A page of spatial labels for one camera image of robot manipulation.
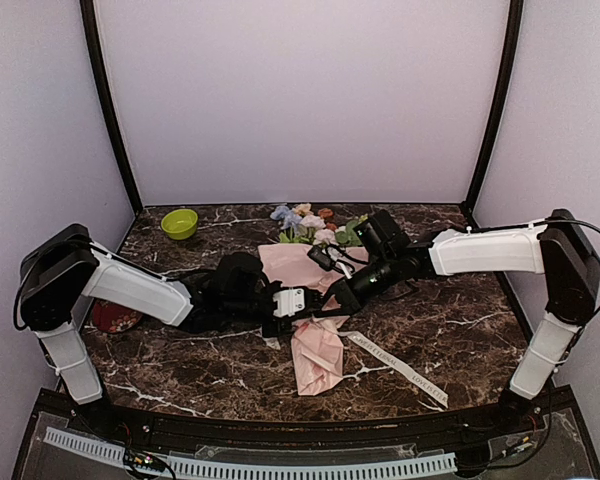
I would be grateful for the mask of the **pink wrapping paper sheet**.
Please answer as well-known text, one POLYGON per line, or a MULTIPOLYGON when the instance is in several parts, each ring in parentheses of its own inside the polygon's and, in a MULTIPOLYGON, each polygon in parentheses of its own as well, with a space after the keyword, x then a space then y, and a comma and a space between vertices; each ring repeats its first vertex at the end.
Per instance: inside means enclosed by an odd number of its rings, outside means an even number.
MULTIPOLYGON (((305 244, 278 243, 261 245, 258 254, 264 273, 271 281, 285 287, 307 287, 324 294, 344 277, 336 271, 325 271, 308 256, 305 244)), ((297 391, 300 396, 315 396, 336 386, 343 379, 344 347, 337 334, 348 318, 311 317, 297 322, 291 338, 291 352, 297 391)))

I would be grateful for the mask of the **beige printed ribbon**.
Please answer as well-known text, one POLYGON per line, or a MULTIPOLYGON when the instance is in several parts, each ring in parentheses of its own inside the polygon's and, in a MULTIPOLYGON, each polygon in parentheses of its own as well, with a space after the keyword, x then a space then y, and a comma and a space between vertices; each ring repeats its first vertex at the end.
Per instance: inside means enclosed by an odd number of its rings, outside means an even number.
POLYGON ((344 378, 344 345, 346 338, 385 366, 402 375, 442 407, 448 407, 448 394, 420 375, 407 363, 379 347, 361 332, 341 331, 347 317, 304 319, 293 323, 291 355, 299 396, 316 396, 333 389, 344 378))

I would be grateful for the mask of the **white rose stem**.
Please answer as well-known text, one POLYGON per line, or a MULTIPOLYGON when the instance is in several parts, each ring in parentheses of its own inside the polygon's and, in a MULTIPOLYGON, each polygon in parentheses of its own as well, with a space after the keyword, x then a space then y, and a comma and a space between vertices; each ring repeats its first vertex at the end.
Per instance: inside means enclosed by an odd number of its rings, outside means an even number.
POLYGON ((316 215, 302 217, 291 213, 282 220, 279 242, 283 244, 329 245, 336 244, 335 232, 316 215))
POLYGON ((362 242, 359 234, 355 231, 355 228, 366 221, 367 215, 362 215, 348 221, 344 226, 338 227, 335 231, 335 239, 341 247, 360 247, 362 242))

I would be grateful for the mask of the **blue flower stem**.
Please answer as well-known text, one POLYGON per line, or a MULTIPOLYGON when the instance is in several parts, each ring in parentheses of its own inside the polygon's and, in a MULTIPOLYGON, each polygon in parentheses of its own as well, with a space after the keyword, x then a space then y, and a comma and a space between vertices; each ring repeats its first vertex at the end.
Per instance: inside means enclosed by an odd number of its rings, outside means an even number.
POLYGON ((270 214, 281 230, 295 229, 302 221, 302 217, 286 205, 278 205, 270 214))

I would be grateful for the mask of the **peach and orange flower stem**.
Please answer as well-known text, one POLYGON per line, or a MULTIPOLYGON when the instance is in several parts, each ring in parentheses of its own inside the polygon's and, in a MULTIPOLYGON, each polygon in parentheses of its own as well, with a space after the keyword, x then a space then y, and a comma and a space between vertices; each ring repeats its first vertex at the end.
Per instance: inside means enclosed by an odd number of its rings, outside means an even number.
POLYGON ((301 226, 307 229, 327 228, 333 230, 334 212, 330 208, 320 208, 314 211, 311 203, 301 203, 292 209, 302 217, 301 226))

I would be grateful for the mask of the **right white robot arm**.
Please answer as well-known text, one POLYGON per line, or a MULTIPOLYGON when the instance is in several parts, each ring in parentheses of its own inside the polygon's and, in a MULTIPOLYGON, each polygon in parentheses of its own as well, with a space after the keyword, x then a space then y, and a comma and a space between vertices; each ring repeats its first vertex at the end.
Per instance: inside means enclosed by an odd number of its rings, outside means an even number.
POLYGON ((600 313, 600 256, 587 232, 600 228, 556 209, 522 224, 449 228, 410 238, 385 210, 356 226, 369 255, 349 277, 334 282, 324 298, 337 315, 353 315, 401 281, 496 273, 511 281, 532 335, 504 393, 490 413, 501 434, 514 432, 534 399, 566 361, 589 322, 600 313))

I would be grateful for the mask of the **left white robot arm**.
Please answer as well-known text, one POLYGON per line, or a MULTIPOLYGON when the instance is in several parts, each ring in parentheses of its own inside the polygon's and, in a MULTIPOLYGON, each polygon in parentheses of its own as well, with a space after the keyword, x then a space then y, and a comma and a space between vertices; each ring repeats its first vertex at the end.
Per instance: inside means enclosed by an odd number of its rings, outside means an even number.
POLYGON ((287 332, 309 305, 305 288, 269 279, 261 260, 246 252, 169 277, 109 251, 81 224, 67 226, 23 259, 13 319, 36 335, 70 398, 83 406, 83 421, 100 436, 114 435, 121 415, 104 400, 106 387, 82 337, 85 322, 75 317, 96 302, 190 333, 254 323, 266 338, 287 332))

